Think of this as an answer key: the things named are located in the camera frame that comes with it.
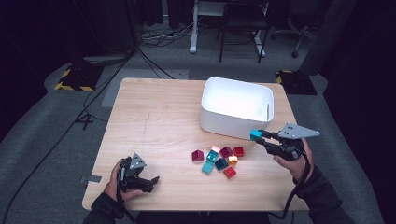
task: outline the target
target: human hand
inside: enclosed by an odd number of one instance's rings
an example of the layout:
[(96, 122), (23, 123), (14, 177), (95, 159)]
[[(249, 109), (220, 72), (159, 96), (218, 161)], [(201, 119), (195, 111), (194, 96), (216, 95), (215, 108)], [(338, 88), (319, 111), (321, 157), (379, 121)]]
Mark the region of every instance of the human hand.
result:
[[(110, 198), (112, 198), (115, 202), (117, 201), (117, 175), (120, 170), (120, 161), (117, 162), (116, 166), (114, 166), (113, 171), (111, 172), (110, 182), (106, 184), (104, 193), (106, 193)], [(130, 189), (127, 192), (120, 191), (121, 197), (124, 202), (128, 202), (143, 193), (140, 189)]]
[[(309, 174), (305, 180), (306, 182), (309, 179), (309, 177), (311, 177), (312, 171), (314, 170), (314, 157), (312, 155), (311, 148), (309, 148), (309, 145), (306, 142), (306, 140), (303, 138), (302, 141), (304, 143), (304, 150), (306, 157), (309, 160), (309, 164), (311, 164)], [(290, 174), (294, 177), (295, 180), (300, 181), (301, 177), (303, 176), (304, 168), (305, 168), (305, 158), (303, 156), (300, 156), (300, 158), (295, 161), (286, 161), (285, 159), (279, 156), (274, 156), (274, 160), (279, 165), (288, 169), (290, 171)]]

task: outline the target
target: chair wheel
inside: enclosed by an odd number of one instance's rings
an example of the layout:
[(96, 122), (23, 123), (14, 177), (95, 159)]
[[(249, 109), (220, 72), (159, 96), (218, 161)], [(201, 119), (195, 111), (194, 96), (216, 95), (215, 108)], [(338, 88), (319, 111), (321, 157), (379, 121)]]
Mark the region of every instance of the chair wheel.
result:
[(297, 58), (297, 57), (298, 57), (298, 52), (297, 52), (297, 51), (294, 51), (294, 52), (291, 54), (291, 57), (292, 57), (292, 58)]

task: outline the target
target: white desk leg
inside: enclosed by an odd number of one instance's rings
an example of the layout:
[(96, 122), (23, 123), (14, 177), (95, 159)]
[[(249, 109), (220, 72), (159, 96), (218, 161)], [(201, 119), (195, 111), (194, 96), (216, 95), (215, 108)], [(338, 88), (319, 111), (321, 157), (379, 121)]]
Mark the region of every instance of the white desk leg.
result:
[(198, 0), (195, 0), (190, 53), (197, 52), (197, 40), (198, 40)]
[[(260, 40), (260, 33), (262, 31), (259, 31), (256, 36), (254, 37), (254, 43), (256, 44), (257, 52), (260, 54), (260, 50), (262, 50), (262, 41)], [(265, 50), (262, 50), (262, 58), (265, 56)]]

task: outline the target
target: wooden table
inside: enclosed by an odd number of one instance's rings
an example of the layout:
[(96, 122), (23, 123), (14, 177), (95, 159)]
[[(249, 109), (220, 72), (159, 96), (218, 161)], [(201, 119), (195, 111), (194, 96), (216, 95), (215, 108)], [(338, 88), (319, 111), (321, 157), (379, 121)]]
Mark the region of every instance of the wooden table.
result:
[[(295, 122), (289, 101), (278, 84), (269, 87), (275, 98), (275, 118), (267, 131), (277, 132), (287, 121)], [(125, 78), (113, 107), (83, 207), (91, 209), (109, 181), (114, 165), (135, 152), (148, 164), (140, 177), (160, 180), (151, 193), (129, 201), (138, 211), (280, 211), (294, 187), (288, 170), (273, 161), (265, 148), (252, 141), (208, 133), (200, 127), (201, 98), (205, 81)], [(243, 147), (245, 156), (227, 179), (216, 167), (210, 175), (204, 162), (191, 160), (201, 149), (205, 157), (212, 146)], [(290, 210), (307, 210), (295, 197)]]

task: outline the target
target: pile of blocks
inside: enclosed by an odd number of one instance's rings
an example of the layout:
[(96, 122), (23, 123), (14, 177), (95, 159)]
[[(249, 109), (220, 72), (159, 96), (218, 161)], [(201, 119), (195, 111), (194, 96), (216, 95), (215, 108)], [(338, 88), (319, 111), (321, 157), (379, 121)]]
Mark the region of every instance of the pile of blocks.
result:
[[(191, 154), (193, 161), (203, 161), (204, 152), (201, 150), (195, 150)], [(223, 171), (228, 179), (236, 175), (234, 169), (238, 163), (238, 157), (244, 156), (244, 149), (242, 147), (235, 147), (233, 150), (230, 147), (216, 147), (210, 148), (209, 153), (206, 156), (206, 161), (202, 167), (202, 171), (209, 175), (213, 168), (216, 166), (218, 171)]]

